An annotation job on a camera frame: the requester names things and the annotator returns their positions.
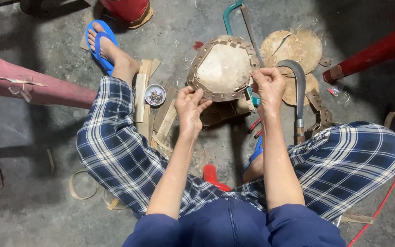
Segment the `blue plaid pants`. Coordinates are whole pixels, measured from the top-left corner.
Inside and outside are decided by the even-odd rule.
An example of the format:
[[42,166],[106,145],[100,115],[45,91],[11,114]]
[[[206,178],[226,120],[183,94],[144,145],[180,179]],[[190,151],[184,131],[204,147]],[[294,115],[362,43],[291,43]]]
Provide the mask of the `blue plaid pants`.
[[[144,215],[168,160],[133,125],[133,92],[104,76],[76,148],[88,173],[132,211]],[[395,175],[395,133],[378,124],[333,126],[296,146],[289,158],[306,206],[333,220]],[[223,192],[188,175],[179,216],[221,197],[249,202],[266,211],[263,177]]]

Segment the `concrete floor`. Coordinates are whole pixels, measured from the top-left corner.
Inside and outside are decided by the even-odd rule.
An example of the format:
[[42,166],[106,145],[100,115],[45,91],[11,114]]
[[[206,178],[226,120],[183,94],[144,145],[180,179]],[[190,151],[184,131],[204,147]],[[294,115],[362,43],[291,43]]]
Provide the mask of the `concrete floor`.
[[[120,47],[131,56],[162,62],[151,83],[176,86],[179,76],[184,83],[188,69],[173,58],[173,52],[179,60],[191,60],[196,53],[192,48],[195,41],[206,42],[226,34],[222,13],[233,1],[198,0],[201,12],[194,3],[153,1],[155,15],[142,28],[125,31],[112,27]],[[46,4],[55,9],[52,3]],[[333,59],[333,65],[395,29],[395,0],[254,0],[248,2],[248,7],[259,43],[273,31],[301,24],[303,28],[325,32],[323,54]],[[86,11],[59,11],[60,16],[49,13],[38,19],[22,14],[17,3],[0,7],[0,58],[96,90],[102,72],[91,55],[79,48]],[[231,14],[231,25],[235,36],[248,36],[240,10]],[[387,112],[395,111],[395,59],[345,78],[348,102],[343,94],[333,98],[327,92],[329,86],[321,80],[324,70],[318,66],[313,74],[320,82],[320,92],[334,121],[381,124]],[[315,116],[310,107],[304,110],[306,125],[311,125]],[[87,110],[29,105],[19,99],[0,97],[0,162],[5,182],[0,191],[0,247],[120,246],[132,233],[136,219],[128,209],[107,210],[102,188],[84,201],[69,194],[69,177],[83,167],[74,146],[75,133],[86,115]],[[283,105],[282,116],[286,141],[292,144],[294,108]],[[246,129],[257,117],[252,114],[233,119],[203,132],[192,171],[198,174],[211,158],[218,168],[219,180],[234,187],[238,182],[236,170],[247,161],[245,156],[254,146],[254,138],[246,135]],[[395,119],[392,129],[395,131]],[[47,148],[51,149],[56,166],[53,176]],[[371,215],[390,184],[350,211]],[[80,175],[75,188],[80,196],[86,196],[94,185],[91,178]],[[347,242],[362,227],[356,223],[340,226]],[[374,225],[355,246],[395,246],[395,189]]]

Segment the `red plastic object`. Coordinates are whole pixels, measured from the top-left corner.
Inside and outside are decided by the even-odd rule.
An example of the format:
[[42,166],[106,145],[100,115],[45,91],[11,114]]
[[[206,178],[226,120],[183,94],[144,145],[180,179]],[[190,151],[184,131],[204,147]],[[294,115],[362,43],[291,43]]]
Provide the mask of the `red plastic object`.
[[231,188],[229,188],[227,185],[217,181],[216,166],[213,166],[212,164],[206,164],[202,170],[204,171],[204,180],[206,182],[214,184],[222,191],[231,190]]
[[139,20],[149,5],[149,0],[100,0],[116,17],[133,22]]
[[97,94],[96,91],[91,89],[11,64],[2,59],[0,59],[0,76],[20,80],[22,80],[22,77],[25,78],[27,76],[31,78],[32,82],[47,85],[48,87],[41,87],[0,80],[0,96],[24,98],[21,93],[13,94],[9,91],[9,88],[22,89],[24,94],[27,93],[31,96],[31,103],[90,109]]
[[[337,66],[341,67],[342,75],[346,77],[393,58],[395,58],[395,31]],[[339,78],[334,77],[332,77],[330,70],[323,73],[324,81],[327,83],[335,84]]]

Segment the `blue flip-flop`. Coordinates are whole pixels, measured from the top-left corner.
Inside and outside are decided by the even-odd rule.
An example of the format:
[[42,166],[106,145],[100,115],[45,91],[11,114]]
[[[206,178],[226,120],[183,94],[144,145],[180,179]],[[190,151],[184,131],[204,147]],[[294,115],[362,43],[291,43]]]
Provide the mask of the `blue flip-flop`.
[[255,144],[255,150],[254,153],[251,155],[251,157],[249,157],[248,163],[246,164],[246,166],[243,168],[243,171],[240,173],[240,178],[243,180],[243,174],[245,173],[245,171],[248,169],[249,165],[251,165],[251,162],[255,160],[255,158],[257,158],[257,156],[259,156],[262,152],[263,152],[263,147],[260,147],[260,145],[262,144],[263,140],[262,140],[262,135],[259,137],[257,144]]
[[[91,45],[88,43],[88,29],[91,29],[95,32],[94,27],[92,26],[94,24],[94,22],[97,22],[98,24],[100,24],[103,29],[104,32],[98,32],[97,35],[95,36],[95,44],[94,44],[94,48],[95,48],[95,52],[91,50]],[[114,66],[106,59],[102,58],[100,55],[100,38],[101,37],[106,37],[108,39],[110,39],[116,46],[118,46],[118,42],[117,39],[115,38],[114,33],[112,32],[111,28],[106,24],[106,22],[102,21],[102,20],[93,20],[90,24],[87,25],[86,30],[85,30],[85,39],[86,39],[86,44],[88,44],[88,47],[92,53],[92,55],[94,55],[94,57],[99,61],[100,65],[103,67],[104,70],[106,70],[108,75],[112,74],[112,71],[114,70]]]

